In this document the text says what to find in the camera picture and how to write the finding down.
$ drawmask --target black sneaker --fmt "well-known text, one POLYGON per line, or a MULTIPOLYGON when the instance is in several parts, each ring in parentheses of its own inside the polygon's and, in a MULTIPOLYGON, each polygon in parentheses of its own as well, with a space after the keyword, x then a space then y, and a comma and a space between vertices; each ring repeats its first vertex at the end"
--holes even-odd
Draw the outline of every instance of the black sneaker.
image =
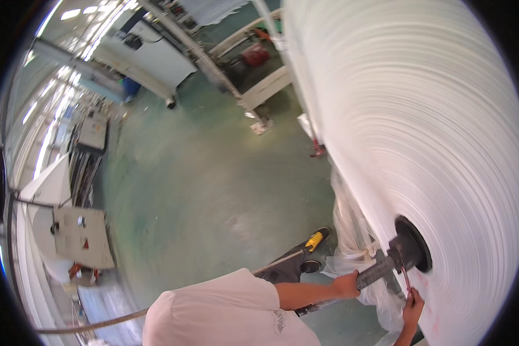
POLYGON ((330 228, 328 227, 321 227, 315 233, 309 237, 309 240, 305 243, 305 247, 308 247, 309 252, 313 252, 315 248, 321 244, 321 242, 329 237, 330 234, 330 228))
POLYGON ((306 274, 315 273, 319 269, 321 269, 321 263, 314 260, 307 260, 300 266, 300 270, 302 271, 302 273, 306 274))

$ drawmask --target dark gray pants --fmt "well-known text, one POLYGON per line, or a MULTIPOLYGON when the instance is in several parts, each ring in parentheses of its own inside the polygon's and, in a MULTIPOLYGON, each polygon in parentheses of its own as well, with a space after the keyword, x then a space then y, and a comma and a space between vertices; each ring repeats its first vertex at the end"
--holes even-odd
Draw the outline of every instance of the dark gray pants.
POLYGON ((309 254, 311 253, 308 249, 305 248, 306 243, 307 241, 301 243, 298 246, 294 246, 275 261, 291 255, 292 253, 296 253, 302 249, 305 249, 304 253, 287 259, 286 261, 283 261, 269 269, 265 269, 263 272, 257 273, 256 276, 263 280, 269 281, 272 284, 280 282, 300 282, 300 275, 302 275, 300 266, 307 260, 309 254))

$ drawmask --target man's arm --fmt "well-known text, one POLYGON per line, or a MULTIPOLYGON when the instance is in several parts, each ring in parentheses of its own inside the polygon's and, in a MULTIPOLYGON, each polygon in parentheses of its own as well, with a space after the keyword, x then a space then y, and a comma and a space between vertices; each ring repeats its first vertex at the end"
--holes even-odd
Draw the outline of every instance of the man's arm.
POLYGON ((406 307, 402 313, 403 329, 394 346, 409 346, 411 344, 424 305, 425 302, 421 299, 419 292, 412 287, 411 292, 407 295, 406 307))
POLYGON ((358 271, 337 277, 330 285, 313 283, 276 283, 281 309, 296 310, 304 306, 332 299, 359 297, 356 288, 358 271))

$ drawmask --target large white roll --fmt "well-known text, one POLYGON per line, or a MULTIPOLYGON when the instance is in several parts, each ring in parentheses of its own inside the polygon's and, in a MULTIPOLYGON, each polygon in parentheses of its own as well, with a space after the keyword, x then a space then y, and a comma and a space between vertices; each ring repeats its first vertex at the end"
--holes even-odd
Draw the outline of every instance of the large white roll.
MULTIPOLYGON (((460 1, 291 0, 284 33, 308 111, 383 246, 404 215, 431 346, 476 345, 519 265, 519 99, 460 1)), ((405 283, 397 276, 402 288, 405 283)))

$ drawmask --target yellow shoe accent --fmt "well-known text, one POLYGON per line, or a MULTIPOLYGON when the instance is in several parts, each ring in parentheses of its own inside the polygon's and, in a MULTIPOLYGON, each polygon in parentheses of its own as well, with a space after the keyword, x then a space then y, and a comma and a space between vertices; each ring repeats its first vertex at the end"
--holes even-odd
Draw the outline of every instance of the yellow shoe accent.
POLYGON ((309 249, 309 252, 312 253, 313 250, 319 245, 319 243, 323 240, 323 234, 321 232, 315 232, 311 237, 309 237, 309 240, 307 243, 305 243, 305 247, 311 246, 309 249))

